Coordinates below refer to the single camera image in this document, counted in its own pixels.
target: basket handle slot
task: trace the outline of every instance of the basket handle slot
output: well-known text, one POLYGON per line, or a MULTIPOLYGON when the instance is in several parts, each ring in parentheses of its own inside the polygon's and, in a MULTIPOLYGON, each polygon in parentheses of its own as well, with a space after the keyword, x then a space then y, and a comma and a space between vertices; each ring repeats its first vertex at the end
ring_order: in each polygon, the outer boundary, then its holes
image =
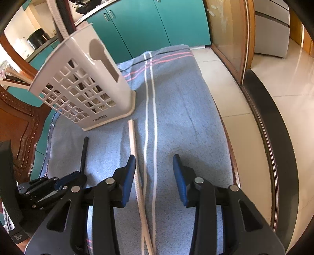
POLYGON ((101 60, 104 66, 107 68, 113 79, 118 82, 119 74, 107 58, 104 52, 104 46, 98 39, 92 39, 89 44, 89 55, 93 60, 101 60))

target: white plastic basket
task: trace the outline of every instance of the white plastic basket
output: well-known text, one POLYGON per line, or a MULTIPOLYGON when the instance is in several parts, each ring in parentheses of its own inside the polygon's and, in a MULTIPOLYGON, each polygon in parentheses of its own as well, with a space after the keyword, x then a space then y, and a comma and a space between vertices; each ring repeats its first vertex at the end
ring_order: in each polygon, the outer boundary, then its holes
POLYGON ((127 117, 135 109, 135 91, 91 24, 54 49, 29 91, 84 131, 127 117))

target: cabinet handle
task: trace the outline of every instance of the cabinet handle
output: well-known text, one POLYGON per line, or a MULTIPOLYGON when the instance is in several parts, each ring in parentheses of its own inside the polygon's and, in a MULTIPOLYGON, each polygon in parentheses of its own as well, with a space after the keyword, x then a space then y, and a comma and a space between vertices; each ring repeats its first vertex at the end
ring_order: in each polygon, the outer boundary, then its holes
POLYGON ((115 16, 115 14, 113 13, 113 11, 109 11, 109 13, 111 14, 111 17, 112 17, 113 19, 116 18, 116 16, 115 16))
POLYGON ((109 18, 108 18, 108 16, 107 16, 107 13, 103 13, 103 15, 104 15, 106 21, 110 21, 109 18))

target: kitchen counter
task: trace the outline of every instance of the kitchen counter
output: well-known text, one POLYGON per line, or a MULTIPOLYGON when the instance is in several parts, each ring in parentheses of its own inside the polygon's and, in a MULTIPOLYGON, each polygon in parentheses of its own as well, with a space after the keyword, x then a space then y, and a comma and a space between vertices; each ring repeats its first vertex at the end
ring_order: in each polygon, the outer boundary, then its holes
POLYGON ((40 46, 38 49, 36 49, 32 54, 30 54, 28 56, 27 59, 25 59, 25 61, 27 63, 31 62, 42 50, 44 50, 45 48, 47 48, 49 45, 51 45, 53 42, 55 42, 56 40, 58 40, 58 37, 55 36, 53 38, 51 38, 49 41, 45 42, 42 46, 40 46))
POLYGON ((98 5, 96 8, 92 9, 90 12, 88 12, 87 14, 85 14, 83 17, 81 17, 77 22, 75 22, 75 26, 78 26, 80 23, 82 23, 84 20, 86 20, 87 18, 89 18, 90 16, 92 16, 93 14, 95 14, 96 12, 98 12, 99 10, 105 8, 106 6, 117 2, 119 0, 108 0, 100 5, 98 5))

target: pink stripe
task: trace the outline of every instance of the pink stripe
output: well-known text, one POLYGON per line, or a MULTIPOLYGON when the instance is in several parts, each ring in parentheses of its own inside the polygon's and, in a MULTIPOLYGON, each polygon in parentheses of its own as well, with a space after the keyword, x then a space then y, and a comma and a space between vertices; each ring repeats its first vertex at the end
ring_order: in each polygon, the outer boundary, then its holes
MULTIPOLYGON (((169 62, 169 61, 176 60, 176 59, 180 59, 180 58, 183 58, 183 57, 194 57, 194 55, 193 55, 193 54, 189 54, 189 55, 185 55, 185 56, 181 56, 181 57, 175 57, 175 58, 171 58, 171 59, 167 59, 167 60, 162 60, 162 61, 158 61, 158 62, 154 63, 153 65, 159 64, 159 63, 169 62)), ((145 68, 144 68, 143 70, 141 70, 141 71, 140 71, 137 75, 135 75, 133 78, 127 80, 127 82, 130 81, 130 80, 135 79, 137 76, 139 76, 139 74, 140 74, 141 72, 143 72, 145 69, 148 69, 149 67, 146 67, 146 66, 145 66, 145 68)))
MULTIPOLYGON (((152 62, 156 62, 156 61, 161 60, 162 58, 165 58, 165 57, 171 57, 171 56, 181 55, 181 54, 186 54, 186 53, 191 54, 191 52, 179 52, 179 53, 175 53, 175 54, 163 56, 163 57, 161 57, 161 58, 158 58, 158 59, 153 60, 152 62)), ((138 69, 138 70, 136 70, 136 71, 134 71, 134 72, 130 72, 129 74, 125 75, 124 78, 128 77, 128 76, 131 75, 131 74, 137 73, 137 72, 140 71, 142 68, 144 68, 144 66, 142 66, 140 69, 138 69)))

